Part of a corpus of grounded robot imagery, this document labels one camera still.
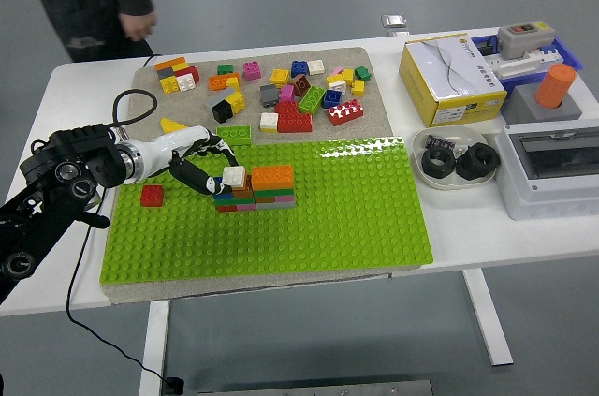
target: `dark pants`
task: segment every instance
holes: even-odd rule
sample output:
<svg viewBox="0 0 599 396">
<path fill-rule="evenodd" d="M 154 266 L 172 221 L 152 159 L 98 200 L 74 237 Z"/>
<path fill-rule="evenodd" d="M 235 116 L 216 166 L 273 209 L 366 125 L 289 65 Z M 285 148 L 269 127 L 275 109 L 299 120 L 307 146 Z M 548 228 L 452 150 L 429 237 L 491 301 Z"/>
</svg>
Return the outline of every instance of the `dark pants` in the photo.
<svg viewBox="0 0 599 396">
<path fill-rule="evenodd" d="M 153 55 L 148 42 L 124 36 L 117 0 L 41 0 L 73 62 Z"/>
</svg>

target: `cardboard box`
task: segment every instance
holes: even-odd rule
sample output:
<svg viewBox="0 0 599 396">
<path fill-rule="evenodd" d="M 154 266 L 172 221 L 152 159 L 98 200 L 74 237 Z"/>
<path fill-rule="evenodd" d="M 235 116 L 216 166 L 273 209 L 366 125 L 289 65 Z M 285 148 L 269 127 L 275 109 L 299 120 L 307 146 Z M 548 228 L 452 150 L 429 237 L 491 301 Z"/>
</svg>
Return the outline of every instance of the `cardboard box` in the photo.
<svg viewBox="0 0 599 396">
<path fill-rule="evenodd" d="M 426 127 L 495 118 L 506 96 L 465 34 L 406 43 L 400 75 Z"/>
</svg>

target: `black nut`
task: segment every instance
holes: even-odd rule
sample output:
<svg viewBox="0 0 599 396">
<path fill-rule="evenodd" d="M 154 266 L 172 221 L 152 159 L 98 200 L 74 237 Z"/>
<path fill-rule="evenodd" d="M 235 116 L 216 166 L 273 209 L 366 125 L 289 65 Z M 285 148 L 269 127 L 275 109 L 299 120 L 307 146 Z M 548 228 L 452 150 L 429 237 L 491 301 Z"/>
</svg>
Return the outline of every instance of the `black nut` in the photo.
<svg viewBox="0 0 599 396">
<path fill-rule="evenodd" d="M 475 143 L 458 158 L 456 173 L 466 181 L 482 178 L 501 163 L 497 152 L 485 143 Z"/>
<path fill-rule="evenodd" d="M 422 171 L 436 179 L 449 176 L 456 167 L 456 158 L 449 148 L 433 146 L 422 155 Z"/>
</svg>

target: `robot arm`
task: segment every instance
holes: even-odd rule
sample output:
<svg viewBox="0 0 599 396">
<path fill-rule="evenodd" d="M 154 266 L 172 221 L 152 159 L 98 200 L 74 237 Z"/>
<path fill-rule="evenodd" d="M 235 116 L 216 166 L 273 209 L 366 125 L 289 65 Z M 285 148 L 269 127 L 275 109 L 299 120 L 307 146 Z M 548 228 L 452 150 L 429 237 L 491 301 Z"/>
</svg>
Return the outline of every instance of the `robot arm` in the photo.
<svg viewBox="0 0 599 396">
<path fill-rule="evenodd" d="M 86 212 L 99 202 L 98 186 L 140 183 L 167 169 L 204 195 L 230 192 L 184 159 L 208 152 L 238 165 L 228 145 L 203 126 L 149 142 L 115 137 L 104 125 L 58 131 L 32 151 L 20 168 L 27 187 L 0 207 L 0 304 L 39 263 L 74 221 L 106 228 L 107 217 Z"/>
</svg>

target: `table leg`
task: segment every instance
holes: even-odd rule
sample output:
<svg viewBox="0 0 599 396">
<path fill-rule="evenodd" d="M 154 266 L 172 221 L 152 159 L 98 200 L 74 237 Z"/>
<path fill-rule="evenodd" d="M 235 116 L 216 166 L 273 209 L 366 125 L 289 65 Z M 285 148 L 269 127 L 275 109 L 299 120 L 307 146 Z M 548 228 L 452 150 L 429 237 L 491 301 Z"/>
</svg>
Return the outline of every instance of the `table leg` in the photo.
<svg viewBox="0 0 599 396">
<path fill-rule="evenodd" d="M 143 366 L 163 373 L 165 351 L 167 349 L 168 313 L 170 301 L 154 301 L 150 303 L 146 345 L 143 351 Z M 147 371 L 141 372 L 139 396 L 160 396 L 162 381 Z"/>
<path fill-rule="evenodd" d="M 472 305 L 475 308 L 476 318 L 487 346 L 491 365 L 514 364 L 483 271 L 476 268 L 463 270 L 462 274 L 470 293 Z"/>
</svg>

